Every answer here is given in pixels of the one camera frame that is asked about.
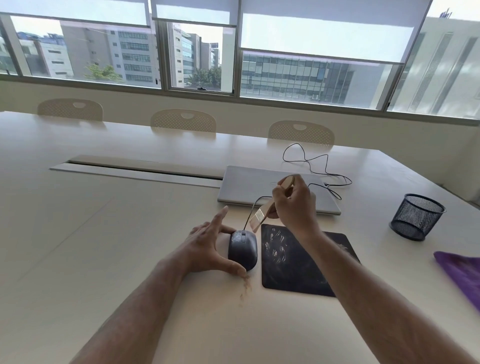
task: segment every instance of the black mesh cup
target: black mesh cup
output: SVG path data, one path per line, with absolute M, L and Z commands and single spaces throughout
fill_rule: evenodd
M 389 225 L 398 235 L 421 242 L 445 211 L 431 198 L 406 194 Z

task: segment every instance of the forearm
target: forearm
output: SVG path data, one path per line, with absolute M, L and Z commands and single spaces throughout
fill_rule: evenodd
M 160 261 L 71 364 L 151 363 L 185 273 L 185 268 L 173 255 Z
M 381 364 L 477 363 L 417 307 L 320 230 L 300 239 Z

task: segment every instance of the black computer mouse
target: black computer mouse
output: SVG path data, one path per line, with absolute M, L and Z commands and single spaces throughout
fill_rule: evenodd
M 240 263 L 247 271 L 257 264 L 257 237 L 251 231 L 238 230 L 230 235 L 228 258 Z

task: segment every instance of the mouse cable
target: mouse cable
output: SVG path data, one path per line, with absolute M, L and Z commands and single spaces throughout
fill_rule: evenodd
M 257 200 L 252 205 L 252 209 L 250 210 L 250 214 L 248 214 L 247 221 L 245 222 L 245 226 L 243 227 L 244 230 L 247 228 L 248 220 L 250 219 L 250 216 L 252 216 L 252 212 L 253 212 L 253 209 L 255 208 L 255 205 L 262 198 L 272 198 L 272 197 L 271 196 L 261 196 L 261 197 L 257 198 Z
M 299 145 L 300 148 L 302 149 L 302 151 L 303 151 L 303 160 L 286 160 L 286 159 L 285 159 L 285 153 L 286 153 L 286 151 L 288 150 L 288 148 L 290 148 L 291 146 L 294 146 L 294 145 Z M 314 172 L 314 171 L 312 170 L 312 165 L 310 164 L 310 161 L 311 161 L 311 160 L 314 160 L 314 159 L 317 159 L 317 158 L 320 158 L 320 157 L 326 157 L 325 173 Z M 328 154 L 322 154 L 322 155 L 319 155 L 319 156 L 316 156 L 316 157 L 307 159 L 307 157 L 306 157 L 306 155 L 305 155 L 305 149 L 303 149 L 303 147 L 301 146 L 300 143 L 293 143 L 293 144 L 290 144 L 287 148 L 285 148 L 285 150 L 283 151 L 282 159 L 283 159 L 284 162 L 289 162 L 289 163 L 292 163 L 292 162 L 307 162 L 307 163 L 308 163 L 309 170 L 310 170 L 310 172 L 313 173 L 313 174 L 319 174 L 319 175 L 323 175 L 323 176 L 332 176 L 332 177 L 342 177 L 342 178 L 345 180 L 345 183 L 342 183 L 342 184 L 324 183 L 324 185 L 321 185 L 321 184 L 317 184 L 317 183 L 309 183 L 309 185 L 308 185 L 308 187 L 310 187 L 310 186 L 313 184 L 313 185 L 315 185 L 315 186 L 319 186 L 319 187 L 322 187 L 322 188 L 326 188 L 337 200 L 341 200 L 341 199 L 342 199 L 342 196 L 340 196 L 340 195 L 338 194 L 338 192 L 335 192 L 335 191 L 333 191 L 332 189 L 330 189 L 330 187 L 348 186 L 349 184 L 352 184 L 352 183 L 353 183 L 350 178 L 344 176 L 343 174 L 336 174 L 336 173 L 329 173 L 329 172 L 327 172 Z

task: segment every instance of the laptop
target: laptop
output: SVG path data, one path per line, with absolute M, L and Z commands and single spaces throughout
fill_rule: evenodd
M 227 166 L 217 201 L 226 204 L 252 206 L 260 196 L 271 196 L 272 189 L 277 185 L 277 182 L 288 174 L 288 172 L 279 170 Z M 302 173 L 300 175 L 307 185 L 309 183 L 323 183 L 318 175 Z M 312 185 L 310 190 L 317 196 L 315 206 L 317 213 L 341 214 L 334 197 L 326 188 Z M 257 202 L 257 205 L 261 206 L 268 200 L 269 198 L 263 198 Z

